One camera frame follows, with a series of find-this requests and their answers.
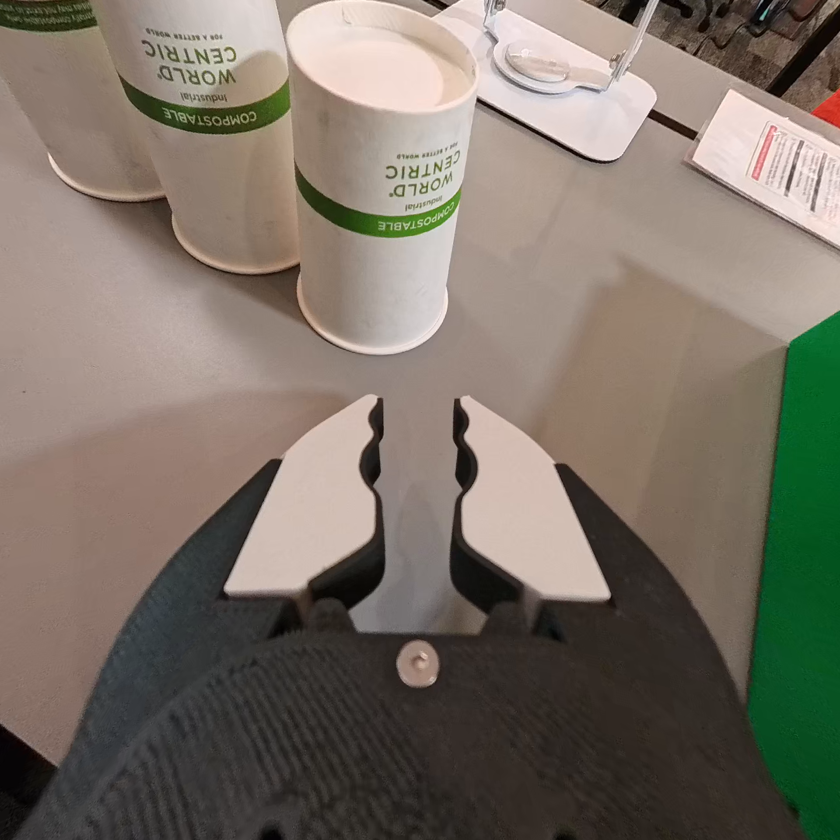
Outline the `grey desk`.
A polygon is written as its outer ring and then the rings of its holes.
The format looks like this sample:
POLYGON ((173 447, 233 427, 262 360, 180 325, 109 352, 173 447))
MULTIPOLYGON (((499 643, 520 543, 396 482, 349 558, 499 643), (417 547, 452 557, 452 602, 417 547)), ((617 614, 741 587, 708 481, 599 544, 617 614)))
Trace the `grey desk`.
POLYGON ((64 757, 112 641, 197 527, 303 433, 384 401, 385 578, 368 630, 468 631, 448 547, 453 403, 570 465, 682 585, 746 695, 786 351, 838 311, 838 250, 686 163, 733 82, 686 56, 624 155, 483 104, 448 314, 405 353, 331 345, 295 269, 179 246, 163 202, 69 189, 2 96, 2 726, 64 757))

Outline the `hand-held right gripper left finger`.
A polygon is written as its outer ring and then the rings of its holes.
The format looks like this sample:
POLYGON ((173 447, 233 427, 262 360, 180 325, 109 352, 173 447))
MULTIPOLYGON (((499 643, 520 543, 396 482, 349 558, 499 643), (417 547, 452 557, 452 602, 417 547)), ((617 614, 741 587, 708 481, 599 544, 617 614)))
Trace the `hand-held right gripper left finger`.
POLYGON ((367 394, 323 420, 280 458, 224 584, 230 600, 321 599, 347 609, 382 582, 384 403, 367 394))

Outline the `white paper cup green band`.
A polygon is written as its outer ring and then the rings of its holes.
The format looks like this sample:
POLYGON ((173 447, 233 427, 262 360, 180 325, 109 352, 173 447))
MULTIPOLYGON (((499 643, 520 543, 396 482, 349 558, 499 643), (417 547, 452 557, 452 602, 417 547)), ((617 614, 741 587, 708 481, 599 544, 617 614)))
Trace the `white paper cup green band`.
POLYGON ((2 1, 1 69, 64 183, 112 202, 164 197, 89 2, 2 1))
POLYGON ((323 2, 287 29, 298 304, 323 338, 397 354, 439 328, 479 69, 436 19, 323 2))
POLYGON ((287 49, 273 1, 95 1, 178 242, 219 270, 299 262, 287 49))

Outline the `green plastic box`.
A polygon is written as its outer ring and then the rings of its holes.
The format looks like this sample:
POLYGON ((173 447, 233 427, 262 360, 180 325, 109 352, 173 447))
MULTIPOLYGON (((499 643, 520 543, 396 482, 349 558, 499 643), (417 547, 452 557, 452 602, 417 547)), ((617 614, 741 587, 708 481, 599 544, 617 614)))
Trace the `green plastic box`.
POLYGON ((749 687, 809 838, 839 838, 839 315, 788 349, 749 687))

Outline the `wooden document stand white base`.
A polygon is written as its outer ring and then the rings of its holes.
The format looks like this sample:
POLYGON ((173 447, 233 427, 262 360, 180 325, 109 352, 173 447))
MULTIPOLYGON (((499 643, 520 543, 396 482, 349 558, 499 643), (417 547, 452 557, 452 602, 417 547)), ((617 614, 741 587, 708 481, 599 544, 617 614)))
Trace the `wooden document stand white base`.
POLYGON ((633 40, 605 59, 511 10, 461 1, 436 15, 479 66, 478 100, 585 159, 618 160, 653 109, 655 89, 629 68, 657 7, 633 40))

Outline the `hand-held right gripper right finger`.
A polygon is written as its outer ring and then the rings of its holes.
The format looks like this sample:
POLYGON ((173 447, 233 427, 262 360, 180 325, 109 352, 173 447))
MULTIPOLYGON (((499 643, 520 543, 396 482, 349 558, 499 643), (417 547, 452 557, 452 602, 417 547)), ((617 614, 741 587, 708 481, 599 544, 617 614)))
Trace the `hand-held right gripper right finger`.
POLYGON ((550 603, 609 603, 610 587, 549 454, 469 395, 455 399, 453 439, 457 593, 486 615, 517 603, 528 623, 550 603))

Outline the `laminated paper sheet red label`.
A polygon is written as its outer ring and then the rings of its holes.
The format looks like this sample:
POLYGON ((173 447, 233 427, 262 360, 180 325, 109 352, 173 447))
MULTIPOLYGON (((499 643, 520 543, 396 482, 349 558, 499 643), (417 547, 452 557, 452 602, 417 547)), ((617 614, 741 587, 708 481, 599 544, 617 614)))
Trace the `laminated paper sheet red label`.
POLYGON ((772 215, 839 248, 838 140, 732 88, 698 133, 686 162, 772 215))

